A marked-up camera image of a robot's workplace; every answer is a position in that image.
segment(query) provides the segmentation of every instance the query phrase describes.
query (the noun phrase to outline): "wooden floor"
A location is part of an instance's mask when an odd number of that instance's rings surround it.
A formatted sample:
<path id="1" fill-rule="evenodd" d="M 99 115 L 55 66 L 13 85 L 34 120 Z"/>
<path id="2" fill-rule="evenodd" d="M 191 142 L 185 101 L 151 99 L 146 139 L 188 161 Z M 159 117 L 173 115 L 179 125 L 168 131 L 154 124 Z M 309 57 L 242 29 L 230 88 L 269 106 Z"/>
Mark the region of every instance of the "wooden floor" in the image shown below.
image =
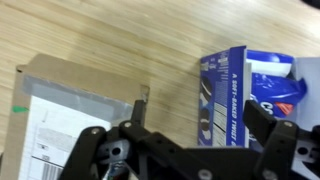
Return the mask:
<path id="1" fill-rule="evenodd" d="M 146 127 L 194 146 L 199 58 L 237 45 L 320 56 L 320 10 L 300 0 L 0 0 L 0 150 L 14 68 L 37 53 L 143 80 Z"/>

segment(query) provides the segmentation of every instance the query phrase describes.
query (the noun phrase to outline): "cardboard box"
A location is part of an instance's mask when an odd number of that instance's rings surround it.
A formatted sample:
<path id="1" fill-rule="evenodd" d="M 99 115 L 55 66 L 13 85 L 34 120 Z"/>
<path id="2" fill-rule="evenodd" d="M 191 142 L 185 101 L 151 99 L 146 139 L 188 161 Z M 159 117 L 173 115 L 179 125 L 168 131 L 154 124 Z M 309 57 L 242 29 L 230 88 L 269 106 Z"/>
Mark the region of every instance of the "cardboard box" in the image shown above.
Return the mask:
<path id="1" fill-rule="evenodd" d="M 1 180 L 56 179 L 84 128 L 108 130 L 130 119 L 148 92 L 134 80 L 47 55 L 18 66 Z"/>
<path id="2" fill-rule="evenodd" d="M 245 46 L 201 59 L 199 145 L 248 147 L 242 112 L 250 98 L 250 68 Z"/>
<path id="3" fill-rule="evenodd" d="M 311 131 L 320 125 L 320 58 L 296 57 L 291 72 L 296 79 L 304 78 L 305 97 L 285 119 Z M 242 146 L 261 151 L 251 141 L 242 122 L 243 103 L 250 99 L 251 65 L 246 62 L 246 47 L 206 56 L 201 59 L 198 144 L 200 146 Z M 295 160 L 292 169 L 307 179 L 319 179 L 301 161 Z"/>

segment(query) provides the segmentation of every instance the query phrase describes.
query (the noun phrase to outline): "barcode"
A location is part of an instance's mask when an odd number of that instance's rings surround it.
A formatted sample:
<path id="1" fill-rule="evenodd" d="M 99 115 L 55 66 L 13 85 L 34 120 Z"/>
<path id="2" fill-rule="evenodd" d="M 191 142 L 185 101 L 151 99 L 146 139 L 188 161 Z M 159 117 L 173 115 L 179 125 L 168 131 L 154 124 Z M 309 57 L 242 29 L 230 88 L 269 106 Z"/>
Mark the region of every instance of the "barcode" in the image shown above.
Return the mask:
<path id="1" fill-rule="evenodd" d="M 62 172 L 62 168 L 45 163 L 42 172 L 42 180 L 57 180 Z"/>

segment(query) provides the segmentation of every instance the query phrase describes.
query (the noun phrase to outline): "bolt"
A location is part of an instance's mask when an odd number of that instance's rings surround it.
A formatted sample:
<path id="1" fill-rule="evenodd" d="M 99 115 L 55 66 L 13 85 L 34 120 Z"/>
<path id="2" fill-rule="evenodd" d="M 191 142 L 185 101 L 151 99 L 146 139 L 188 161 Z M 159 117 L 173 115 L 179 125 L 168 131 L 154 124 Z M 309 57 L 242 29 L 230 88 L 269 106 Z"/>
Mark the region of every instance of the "bolt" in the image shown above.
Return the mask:
<path id="1" fill-rule="evenodd" d="M 198 173 L 200 180 L 211 180 L 212 173 L 207 169 L 201 169 Z"/>
<path id="2" fill-rule="evenodd" d="M 92 134 L 98 134 L 99 131 L 100 131 L 99 128 L 94 128 L 94 129 L 92 129 L 91 133 L 92 133 Z"/>
<path id="3" fill-rule="evenodd" d="M 292 123 L 291 122 L 284 122 L 284 125 L 286 125 L 288 127 L 292 127 Z"/>
<path id="4" fill-rule="evenodd" d="M 124 124 L 124 127 L 130 127 L 131 126 L 131 122 L 127 122 Z"/>
<path id="5" fill-rule="evenodd" d="M 274 173 L 273 171 L 268 170 L 268 169 L 265 169 L 263 171 L 262 175 L 266 180 L 278 180 L 277 174 Z"/>

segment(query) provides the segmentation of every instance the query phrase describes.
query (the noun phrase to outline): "green tape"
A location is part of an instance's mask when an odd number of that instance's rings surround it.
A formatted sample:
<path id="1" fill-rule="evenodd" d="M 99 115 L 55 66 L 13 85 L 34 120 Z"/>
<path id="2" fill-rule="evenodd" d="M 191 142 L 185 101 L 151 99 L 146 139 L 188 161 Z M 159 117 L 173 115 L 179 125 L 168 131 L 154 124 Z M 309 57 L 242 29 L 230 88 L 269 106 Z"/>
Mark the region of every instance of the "green tape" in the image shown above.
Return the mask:
<path id="1" fill-rule="evenodd" d="M 15 113 L 22 113 L 22 112 L 29 111 L 29 109 L 26 108 L 26 107 L 21 107 L 21 106 L 13 106 L 12 107 L 12 111 L 15 112 Z"/>

